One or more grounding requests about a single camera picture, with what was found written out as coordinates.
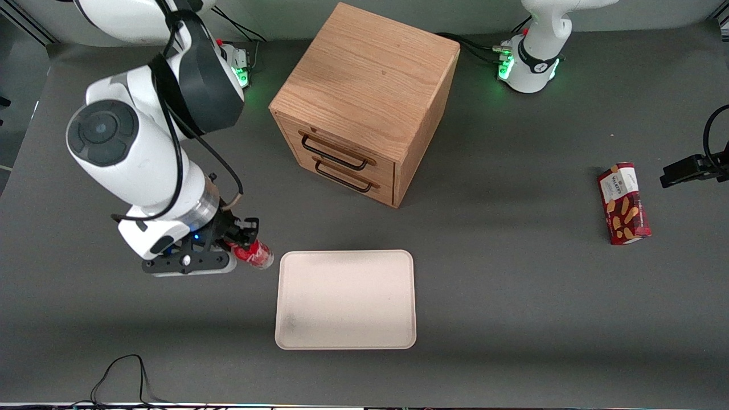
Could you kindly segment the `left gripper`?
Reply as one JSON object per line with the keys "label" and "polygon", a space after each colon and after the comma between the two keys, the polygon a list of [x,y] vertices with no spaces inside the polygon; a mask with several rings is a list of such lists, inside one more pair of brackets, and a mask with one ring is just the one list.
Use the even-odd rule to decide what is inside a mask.
{"label": "left gripper", "polygon": [[[728,181],[728,153],[714,153],[709,157],[713,177],[718,181]],[[698,179],[701,175],[709,174],[709,165],[706,165],[704,155],[691,155],[663,168],[663,175],[660,177],[661,186],[669,188],[674,185],[690,182]]]}

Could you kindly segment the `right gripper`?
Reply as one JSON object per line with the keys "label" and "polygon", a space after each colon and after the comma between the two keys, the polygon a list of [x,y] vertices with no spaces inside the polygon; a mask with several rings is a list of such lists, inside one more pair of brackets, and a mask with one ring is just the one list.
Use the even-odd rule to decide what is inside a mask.
{"label": "right gripper", "polygon": [[259,218],[234,218],[226,232],[221,212],[176,220],[121,220],[118,230],[143,261],[229,261],[229,247],[250,247]]}

